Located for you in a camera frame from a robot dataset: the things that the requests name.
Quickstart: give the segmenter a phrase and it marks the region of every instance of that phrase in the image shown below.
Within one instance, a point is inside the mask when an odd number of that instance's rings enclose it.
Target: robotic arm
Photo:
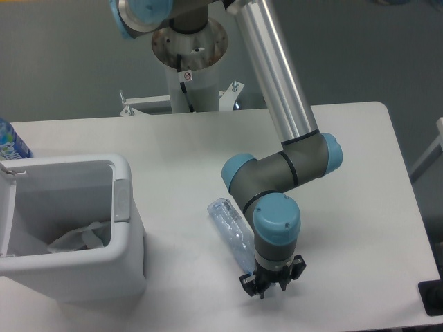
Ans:
[[[122,34],[137,37],[170,27],[195,34],[208,23],[212,0],[110,0]],[[254,231],[255,272],[240,281],[250,295],[264,297],[273,283],[286,289],[305,269],[295,255],[300,232],[297,203],[283,193],[339,168],[343,153],[335,137],[321,134],[300,87],[280,32],[272,0],[223,0],[235,16],[264,94],[282,151],[262,160],[232,157],[221,176]],[[199,45],[192,45],[195,50]],[[178,58],[177,66],[182,66]]]

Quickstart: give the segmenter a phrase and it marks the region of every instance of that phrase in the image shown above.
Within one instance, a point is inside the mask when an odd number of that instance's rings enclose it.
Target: light blue joint cap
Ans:
[[[169,17],[174,0],[128,0],[128,3],[140,21],[153,24]]]
[[[250,160],[257,160],[252,154],[238,154],[233,156],[231,159],[226,161],[223,169],[221,170],[221,177],[223,178],[224,184],[228,191],[230,192],[230,184],[233,182],[234,176],[240,168]]]
[[[285,194],[267,194],[255,206],[255,231],[270,244],[285,246],[296,241],[300,226],[300,208]]]
[[[343,151],[333,135],[330,133],[322,133],[322,135],[326,140],[327,152],[329,154],[326,172],[323,174],[323,176],[325,176],[341,166],[341,163],[343,162]]]
[[[118,14],[117,0],[109,0],[109,5],[111,6],[112,15],[116,20],[117,27],[120,30],[120,34],[124,39],[132,39],[132,37],[127,33],[125,26],[123,25],[120,15]]]

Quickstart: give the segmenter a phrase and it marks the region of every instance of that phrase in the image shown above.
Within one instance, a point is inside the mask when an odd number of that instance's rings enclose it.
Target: white trash bin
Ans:
[[[57,301],[145,290],[145,230],[119,155],[4,161],[0,171],[0,275]],[[107,222],[102,248],[50,253],[69,231]]]

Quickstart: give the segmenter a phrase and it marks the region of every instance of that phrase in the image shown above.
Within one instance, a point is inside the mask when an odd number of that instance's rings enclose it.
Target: empty plastic bottle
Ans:
[[[255,269],[254,236],[228,199],[217,199],[208,206],[208,213],[221,236],[228,243],[237,263],[245,273]]]

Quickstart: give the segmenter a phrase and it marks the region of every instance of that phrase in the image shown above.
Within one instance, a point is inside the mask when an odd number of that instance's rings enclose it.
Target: bolt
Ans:
[[[240,86],[237,81],[233,82],[233,92],[237,92],[237,88]]]
[[[126,103],[126,98],[123,95],[123,90],[120,90],[120,99],[122,100],[122,104]]]

